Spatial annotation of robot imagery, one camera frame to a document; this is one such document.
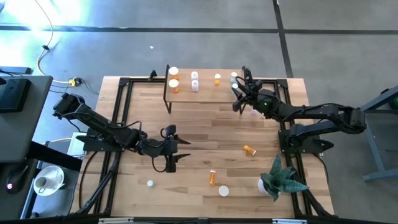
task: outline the gray floor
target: gray floor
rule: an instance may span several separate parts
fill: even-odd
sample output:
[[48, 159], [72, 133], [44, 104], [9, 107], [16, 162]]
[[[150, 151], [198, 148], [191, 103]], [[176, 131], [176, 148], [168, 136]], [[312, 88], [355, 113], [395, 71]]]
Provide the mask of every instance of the gray floor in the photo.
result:
[[[44, 3], [44, 8], [57, 25], [276, 28], [271, 0], [52, 2], [54, 6]], [[286, 29], [398, 29], [394, 0], [279, 0], [279, 5]], [[6, 3], [0, 23], [47, 25], [34, 2], [22, 0]], [[48, 36], [48, 32], [0, 31], [0, 64], [36, 68]], [[294, 77], [305, 79], [311, 104], [333, 101], [360, 106], [398, 84], [398, 35], [287, 35], [286, 39]], [[82, 77], [96, 91], [104, 75], [148, 75], [153, 69], [162, 73], [168, 63], [182, 68], [245, 65], [255, 75], [286, 77], [277, 34], [56, 32], [52, 46], [42, 61], [43, 70], [59, 80]], [[97, 96], [84, 87], [71, 92], [95, 107]], [[75, 131], [52, 116], [58, 98], [50, 93], [35, 141], [65, 138]], [[396, 223], [398, 180], [361, 180], [363, 174], [376, 171], [364, 135], [336, 133], [324, 138], [335, 143], [325, 154], [335, 213]], [[391, 161], [396, 156], [384, 157], [397, 167], [397, 160]]]

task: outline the potted plant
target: potted plant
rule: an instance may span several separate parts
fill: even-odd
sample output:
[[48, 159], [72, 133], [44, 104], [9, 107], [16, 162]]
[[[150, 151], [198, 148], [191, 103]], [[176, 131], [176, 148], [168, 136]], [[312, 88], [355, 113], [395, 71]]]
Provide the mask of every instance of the potted plant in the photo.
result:
[[294, 173], [295, 171], [291, 167], [282, 169], [280, 156], [276, 155], [269, 174], [261, 174], [258, 182], [259, 191], [264, 195], [270, 195], [275, 202], [281, 192], [294, 193], [307, 190], [308, 186], [295, 180], [290, 180]]

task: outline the white cup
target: white cup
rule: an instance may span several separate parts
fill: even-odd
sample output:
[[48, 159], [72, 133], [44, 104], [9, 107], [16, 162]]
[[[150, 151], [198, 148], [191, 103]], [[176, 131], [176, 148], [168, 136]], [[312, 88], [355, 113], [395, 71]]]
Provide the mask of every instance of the white cup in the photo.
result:
[[39, 177], [35, 180], [35, 186], [39, 189], [39, 193], [43, 193], [45, 189], [52, 189], [55, 184], [55, 181], [48, 177]]

